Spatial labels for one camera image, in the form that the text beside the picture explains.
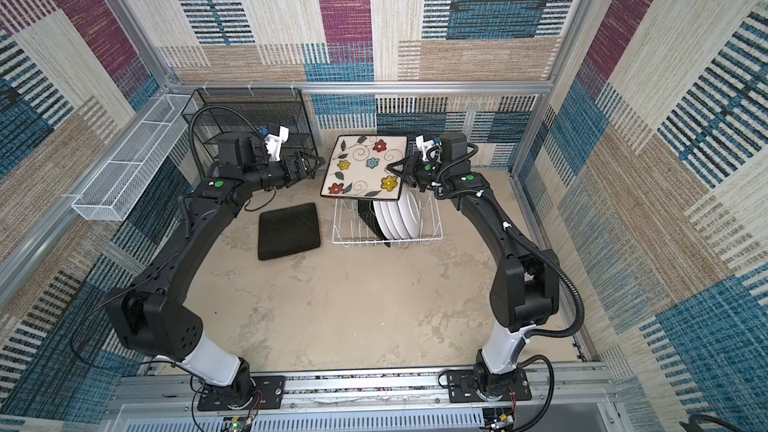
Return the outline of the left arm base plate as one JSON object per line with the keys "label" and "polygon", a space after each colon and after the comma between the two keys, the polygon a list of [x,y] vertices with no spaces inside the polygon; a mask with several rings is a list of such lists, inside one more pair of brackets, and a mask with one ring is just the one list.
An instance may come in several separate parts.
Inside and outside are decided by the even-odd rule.
{"label": "left arm base plate", "polygon": [[226,387],[204,385],[196,411],[276,410],[282,404],[285,383],[285,376],[251,376]]}

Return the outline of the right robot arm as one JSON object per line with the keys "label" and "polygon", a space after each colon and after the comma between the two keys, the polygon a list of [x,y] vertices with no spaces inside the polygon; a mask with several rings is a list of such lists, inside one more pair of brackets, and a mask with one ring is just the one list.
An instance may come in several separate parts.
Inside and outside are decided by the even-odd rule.
{"label": "right robot arm", "polygon": [[559,277],[543,253],[515,226],[490,183],[472,170],[479,147],[462,133],[446,133],[425,152],[386,167],[403,183],[450,201],[475,228],[496,263],[489,291],[495,325],[473,366],[483,399],[497,399],[522,382],[518,370],[534,331],[559,309]]}

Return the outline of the floral square plate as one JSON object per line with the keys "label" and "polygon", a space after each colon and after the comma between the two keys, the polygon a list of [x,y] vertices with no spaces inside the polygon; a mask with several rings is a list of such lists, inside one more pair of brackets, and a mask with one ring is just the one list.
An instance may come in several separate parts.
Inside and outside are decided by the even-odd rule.
{"label": "floral square plate", "polygon": [[405,157],[406,136],[338,136],[320,189],[331,199],[397,201],[402,183],[387,167]]}

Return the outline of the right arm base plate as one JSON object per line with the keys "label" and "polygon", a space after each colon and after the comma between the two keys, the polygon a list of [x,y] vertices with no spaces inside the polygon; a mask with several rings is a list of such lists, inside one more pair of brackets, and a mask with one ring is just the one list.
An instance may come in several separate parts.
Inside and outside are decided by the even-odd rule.
{"label": "right arm base plate", "polygon": [[439,374],[438,384],[447,389],[451,403],[532,399],[529,382],[522,369],[501,375],[486,373],[482,368],[447,369]]}

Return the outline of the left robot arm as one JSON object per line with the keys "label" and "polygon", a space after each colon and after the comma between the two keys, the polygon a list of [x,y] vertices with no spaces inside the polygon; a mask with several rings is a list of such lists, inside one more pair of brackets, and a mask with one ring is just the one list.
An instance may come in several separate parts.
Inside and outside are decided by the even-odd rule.
{"label": "left robot arm", "polygon": [[227,132],[217,148],[199,184],[180,198],[182,224],[141,274],[108,293],[104,309],[123,347],[174,363],[235,408],[249,402],[255,390],[249,364],[205,335],[202,319],[184,305],[188,290],[254,192],[288,188],[325,161],[305,150],[272,153],[254,132]]}

